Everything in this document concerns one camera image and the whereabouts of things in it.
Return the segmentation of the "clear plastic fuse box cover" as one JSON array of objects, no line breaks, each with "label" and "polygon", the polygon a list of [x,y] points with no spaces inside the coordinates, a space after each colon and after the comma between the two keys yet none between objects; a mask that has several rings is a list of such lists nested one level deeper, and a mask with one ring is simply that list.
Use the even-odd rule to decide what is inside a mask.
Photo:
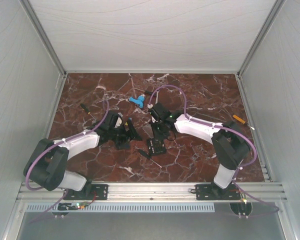
[{"label": "clear plastic fuse box cover", "polygon": [[150,124],[147,124],[147,125],[143,126],[142,129],[148,135],[149,138],[154,137],[154,133],[153,133],[153,130],[152,130],[152,127],[151,127]]}]

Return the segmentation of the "black fuse box base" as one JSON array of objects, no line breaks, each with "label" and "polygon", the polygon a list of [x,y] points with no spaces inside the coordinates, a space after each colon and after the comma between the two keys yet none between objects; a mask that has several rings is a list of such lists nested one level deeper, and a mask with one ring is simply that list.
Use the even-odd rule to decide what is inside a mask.
[{"label": "black fuse box base", "polygon": [[148,138],[146,140],[148,154],[150,157],[163,155],[167,152],[165,143],[163,140],[158,140],[155,138]]}]

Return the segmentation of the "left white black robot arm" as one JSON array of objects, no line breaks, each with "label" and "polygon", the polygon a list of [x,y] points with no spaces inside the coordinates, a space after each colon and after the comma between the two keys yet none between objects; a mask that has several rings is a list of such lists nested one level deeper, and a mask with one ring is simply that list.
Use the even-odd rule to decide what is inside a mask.
[{"label": "left white black robot arm", "polygon": [[25,185],[30,191],[73,190],[81,199],[87,199],[93,187],[85,176],[67,170],[68,160],[109,141],[114,142],[117,150],[124,150],[131,141],[141,140],[130,119],[123,121],[118,113],[108,111],[100,121],[78,134],[59,140],[40,140],[23,170]]}]

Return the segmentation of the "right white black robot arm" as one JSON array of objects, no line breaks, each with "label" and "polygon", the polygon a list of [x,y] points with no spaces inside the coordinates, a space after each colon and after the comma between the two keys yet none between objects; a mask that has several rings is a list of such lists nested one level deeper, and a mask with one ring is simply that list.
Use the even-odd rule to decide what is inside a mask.
[{"label": "right white black robot arm", "polygon": [[219,166],[207,192],[217,200],[223,199],[229,193],[238,166],[251,151],[238,125],[233,121],[210,122],[180,111],[170,112],[159,102],[149,104],[148,112],[155,133],[166,138],[170,132],[190,135],[213,146]]}]

